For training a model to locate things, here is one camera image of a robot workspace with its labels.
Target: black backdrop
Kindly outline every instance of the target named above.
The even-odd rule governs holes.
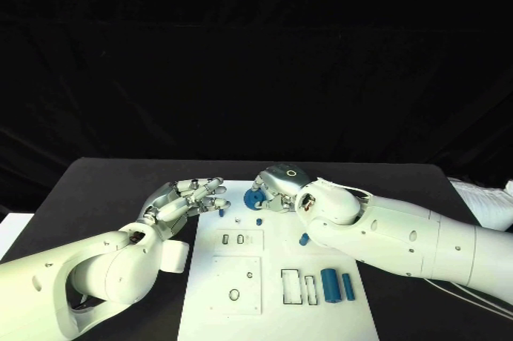
[[[501,185],[511,33],[433,1],[1,0],[0,206],[34,210],[82,156],[429,162]]]

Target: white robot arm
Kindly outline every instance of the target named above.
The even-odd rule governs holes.
[[[165,184],[136,222],[0,265],[0,341],[73,340],[144,298],[158,270],[181,273],[188,253],[170,240],[187,217],[226,209],[221,178]],[[66,283],[82,294],[69,305]]]
[[[247,190],[249,208],[295,211],[309,239],[406,277],[464,285],[513,303],[513,235],[407,202],[269,167]]]

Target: black table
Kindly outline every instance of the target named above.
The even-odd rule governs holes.
[[[134,221],[147,196],[164,182],[213,176],[252,180],[272,164],[79,159],[62,176],[2,262],[119,229]],[[312,176],[318,174],[338,184],[402,199],[477,224],[440,169],[432,165],[312,162],[298,165]],[[177,236],[190,245],[196,222],[196,219],[188,220]],[[449,296],[422,279],[396,276],[360,262],[357,267],[380,340],[433,340],[438,337],[451,341],[511,340],[510,320]],[[142,301],[103,321],[79,340],[174,340],[187,277],[188,270],[183,274],[160,272]]]

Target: blue object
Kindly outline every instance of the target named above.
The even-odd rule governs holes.
[[[325,268],[319,271],[319,277],[322,279],[324,300],[325,302],[340,302],[340,288],[337,272],[331,268]]]
[[[344,282],[344,290],[345,290],[347,300],[353,301],[354,300],[354,293],[353,293],[353,286],[350,284],[350,275],[347,273],[343,273],[341,281]]]
[[[308,243],[309,237],[308,234],[302,234],[301,238],[299,238],[299,245],[305,246]]]
[[[255,207],[255,204],[257,202],[262,202],[265,200],[265,195],[263,192],[257,189],[256,191],[252,191],[250,189],[246,191],[243,194],[243,203],[246,204],[246,207],[250,210],[259,210]]]

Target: rectangular hole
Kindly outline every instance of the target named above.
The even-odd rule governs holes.
[[[283,284],[283,304],[301,305],[299,271],[296,269],[281,270],[281,283]]]
[[[306,285],[308,305],[317,305],[315,279],[312,276],[304,276],[304,283]]]

